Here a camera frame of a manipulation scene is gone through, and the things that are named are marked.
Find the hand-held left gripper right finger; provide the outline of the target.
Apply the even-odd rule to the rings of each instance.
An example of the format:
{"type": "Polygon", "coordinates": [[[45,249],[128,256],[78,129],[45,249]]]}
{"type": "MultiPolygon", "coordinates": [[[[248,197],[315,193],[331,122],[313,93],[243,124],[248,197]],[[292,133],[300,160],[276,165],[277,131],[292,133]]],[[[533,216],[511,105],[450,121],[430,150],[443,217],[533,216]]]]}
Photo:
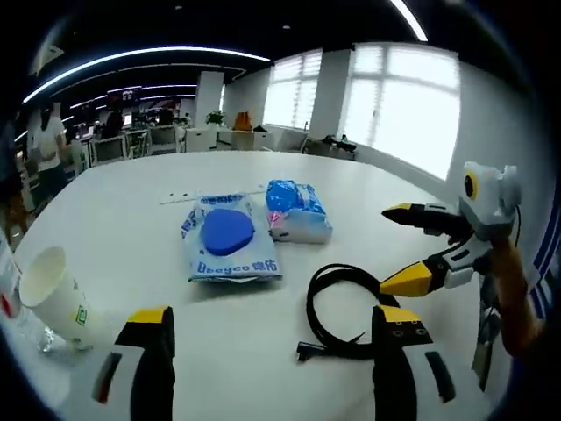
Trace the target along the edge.
{"type": "Polygon", "coordinates": [[[471,369],[435,343],[420,318],[388,305],[373,308],[376,420],[476,420],[471,369]]]}

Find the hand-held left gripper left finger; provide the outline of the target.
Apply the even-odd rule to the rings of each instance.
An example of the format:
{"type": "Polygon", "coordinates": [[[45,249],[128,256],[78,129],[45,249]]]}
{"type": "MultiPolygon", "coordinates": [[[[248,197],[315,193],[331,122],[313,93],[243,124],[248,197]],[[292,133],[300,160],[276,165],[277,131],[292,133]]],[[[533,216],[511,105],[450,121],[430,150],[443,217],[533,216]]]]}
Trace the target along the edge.
{"type": "Polygon", "coordinates": [[[113,344],[93,348],[72,370],[69,418],[172,419],[174,357],[173,308],[134,313],[113,344]]]}

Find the person's right hand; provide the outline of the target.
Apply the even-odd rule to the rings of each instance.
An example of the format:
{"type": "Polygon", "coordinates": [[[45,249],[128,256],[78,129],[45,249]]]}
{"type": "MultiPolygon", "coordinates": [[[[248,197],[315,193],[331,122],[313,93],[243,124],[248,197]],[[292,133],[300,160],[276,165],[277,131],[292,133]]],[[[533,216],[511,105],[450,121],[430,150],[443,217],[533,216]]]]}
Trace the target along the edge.
{"type": "Polygon", "coordinates": [[[509,239],[496,239],[485,258],[494,278],[501,309],[506,311],[521,307],[528,286],[518,249],[509,239]]]}

